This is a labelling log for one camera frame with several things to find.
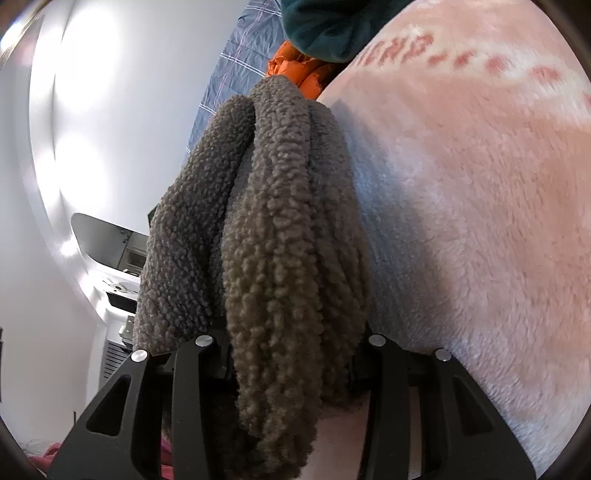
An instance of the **gray fleece cloth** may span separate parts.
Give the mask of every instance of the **gray fleece cloth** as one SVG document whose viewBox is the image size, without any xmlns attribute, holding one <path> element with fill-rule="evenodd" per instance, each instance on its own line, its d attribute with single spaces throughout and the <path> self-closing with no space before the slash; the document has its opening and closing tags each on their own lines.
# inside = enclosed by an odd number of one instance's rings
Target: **gray fleece cloth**
<svg viewBox="0 0 591 480">
<path fill-rule="evenodd" d="M 227 478 L 297 476 L 321 402 L 346 402 L 365 258 L 330 111 L 282 76 L 226 102 L 152 221 L 135 344 L 167 351 L 227 321 L 238 397 L 211 408 Z"/>
</svg>

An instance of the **silver pin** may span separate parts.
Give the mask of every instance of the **silver pin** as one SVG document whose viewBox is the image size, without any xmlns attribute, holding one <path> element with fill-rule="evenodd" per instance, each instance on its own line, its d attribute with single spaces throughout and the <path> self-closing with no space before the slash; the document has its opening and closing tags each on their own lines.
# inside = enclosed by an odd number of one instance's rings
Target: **silver pin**
<svg viewBox="0 0 591 480">
<path fill-rule="evenodd" d="M 195 340 L 195 345 L 201 348 L 210 346 L 213 343 L 213 337 L 211 335 L 200 335 Z"/>
<path fill-rule="evenodd" d="M 369 337 L 369 343 L 373 346 L 384 346 L 386 345 L 386 339 L 381 335 L 372 335 Z"/>
<path fill-rule="evenodd" d="M 131 359 L 134 362 L 140 363 L 148 358 L 148 352 L 146 350 L 136 350 L 131 354 Z"/>
<path fill-rule="evenodd" d="M 435 358 L 442 362 L 449 362 L 452 359 L 452 355 L 450 352 L 445 350 L 444 348 L 438 348 L 435 351 Z"/>
</svg>

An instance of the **red cloth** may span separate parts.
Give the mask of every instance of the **red cloth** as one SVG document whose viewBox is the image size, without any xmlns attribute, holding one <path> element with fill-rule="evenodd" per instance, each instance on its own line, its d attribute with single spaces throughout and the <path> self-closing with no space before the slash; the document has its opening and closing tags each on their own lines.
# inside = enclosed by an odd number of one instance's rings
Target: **red cloth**
<svg viewBox="0 0 591 480">
<path fill-rule="evenodd" d="M 42 472 L 47 473 L 49 466 L 56 457 L 61 443 L 51 445 L 43 456 L 30 457 L 33 464 Z M 166 480 L 174 480 L 173 476 L 173 449 L 170 442 L 165 439 L 160 440 L 160 476 Z"/>
</svg>

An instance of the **louvered vent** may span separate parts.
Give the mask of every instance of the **louvered vent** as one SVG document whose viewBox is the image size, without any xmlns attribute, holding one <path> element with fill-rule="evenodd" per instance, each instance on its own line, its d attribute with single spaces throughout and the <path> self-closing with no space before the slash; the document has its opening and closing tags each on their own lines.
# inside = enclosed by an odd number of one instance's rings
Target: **louvered vent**
<svg viewBox="0 0 591 480">
<path fill-rule="evenodd" d="M 100 378 L 101 386 L 107 383 L 107 380 L 111 378 L 111 375 L 115 373 L 115 370 L 127 360 L 130 353 L 131 350 L 123 345 L 110 341 L 107 342 L 107 350 L 105 352 L 105 357 L 103 358 L 103 371 Z"/>
</svg>

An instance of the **white fur blanket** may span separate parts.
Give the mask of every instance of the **white fur blanket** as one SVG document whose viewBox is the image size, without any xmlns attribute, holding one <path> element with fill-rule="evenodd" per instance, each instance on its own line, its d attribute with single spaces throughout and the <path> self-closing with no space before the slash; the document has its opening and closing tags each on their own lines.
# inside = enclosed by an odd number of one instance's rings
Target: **white fur blanket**
<svg viewBox="0 0 591 480">
<path fill-rule="evenodd" d="M 530 0 L 416 0 L 319 100 L 353 157 L 372 326 L 452 351 L 540 476 L 591 403 L 589 79 Z M 356 418 L 320 426 L 302 478 L 355 478 Z"/>
</svg>

